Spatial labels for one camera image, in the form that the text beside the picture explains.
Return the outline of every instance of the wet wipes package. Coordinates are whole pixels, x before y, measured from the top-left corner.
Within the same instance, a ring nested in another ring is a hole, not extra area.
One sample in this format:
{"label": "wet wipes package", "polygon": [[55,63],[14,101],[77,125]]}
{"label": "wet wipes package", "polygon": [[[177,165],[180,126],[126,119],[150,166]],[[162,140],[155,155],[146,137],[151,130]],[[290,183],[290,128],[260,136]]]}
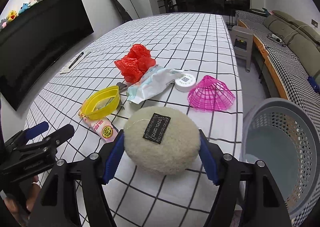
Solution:
{"label": "wet wipes package", "polygon": [[180,78],[183,72],[183,70],[165,68],[159,65],[149,68],[139,82],[128,88],[128,101],[139,104],[163,92],[174,80]]}

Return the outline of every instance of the houndstooth cushion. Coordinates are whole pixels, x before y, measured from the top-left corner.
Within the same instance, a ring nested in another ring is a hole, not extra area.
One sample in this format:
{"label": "houndstooth cushion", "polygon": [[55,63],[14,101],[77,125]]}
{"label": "houndstooth cushion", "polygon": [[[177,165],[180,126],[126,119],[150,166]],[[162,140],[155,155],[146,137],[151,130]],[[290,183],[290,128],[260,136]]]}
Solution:
{"label": "houndstooth cushion", "polygon": [[[308,73],[300,63],[298,57],[288,48],[283,47],[267,38],[268,29],[261,26],[262,19],[258,19],[255,14],[236,11],[240,19],[247,28],[253,30],[254,36],[263,44],[268,54],[268,59],[277,72],[282,85],[290,101],[300,106],[312,119],[320,135],[320,95],[315,93],[310,86]],[[311,200],[301,211],[301,213],[292,220],[292,226],[298,227],[307,218],[316,202],[320,197],[320,177],[317,181],[317,187],[312,194]]]}
{"label": "houndstooth cushion", "polygon": [[251,12],[236,10],[236,19],[251,20],[260,24],[263,24],[267,17],[260,16]]}

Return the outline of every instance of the black tv screen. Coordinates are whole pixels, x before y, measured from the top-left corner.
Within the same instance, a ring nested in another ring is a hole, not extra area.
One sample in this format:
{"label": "black tv screen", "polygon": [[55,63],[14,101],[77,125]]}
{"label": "black tv screen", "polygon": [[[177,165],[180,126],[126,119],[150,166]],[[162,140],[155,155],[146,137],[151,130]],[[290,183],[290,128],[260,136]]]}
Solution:
{"label": "black tv screen", "polygon": [[38,78],[92,33],[81,0],[43,0],[25,10],[0,31],[0,92],[17,110]]}

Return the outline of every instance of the yellow bowl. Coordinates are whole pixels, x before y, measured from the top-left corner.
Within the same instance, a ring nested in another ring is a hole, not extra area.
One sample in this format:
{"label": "yellow bowl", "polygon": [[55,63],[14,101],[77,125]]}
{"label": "yellow bowl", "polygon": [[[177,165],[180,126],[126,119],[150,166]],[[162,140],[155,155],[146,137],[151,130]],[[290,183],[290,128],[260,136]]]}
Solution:
{"label": "yellow bowl", "polygon": [[[96,106],[99,102],[112,97],[113,100],[109,104],[96,110]],[[110,86],[91,95],[82,105],[81,112],[91,120],[102,119],[117,109],[119,101],[119,87],[117,85]]]}

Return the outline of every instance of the human hand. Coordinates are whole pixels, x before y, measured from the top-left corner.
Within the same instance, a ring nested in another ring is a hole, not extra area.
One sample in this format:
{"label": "human hand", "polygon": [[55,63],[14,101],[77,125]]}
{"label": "human hand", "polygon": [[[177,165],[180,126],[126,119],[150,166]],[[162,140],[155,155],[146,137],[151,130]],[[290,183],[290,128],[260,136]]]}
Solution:
{"label": "human hand", "polygon": [[[26,207],[29,212],[32,211],[33,206],[36,202],[36,198],[41,190],[41,187],[36,183],[39,181],[39,177],[36,175],[32,179],[32,185],[28,193],[27,201],[26,201]],[[25,220],[21,220],[21,215],[19,214],[19,206],[17,202],[9,197],[4,198],[4,204],[8,208],[8,210],[11,212],[13,217],[16,219],[18,223],[20,223],[21,226],[25,226],[24,222]]]}

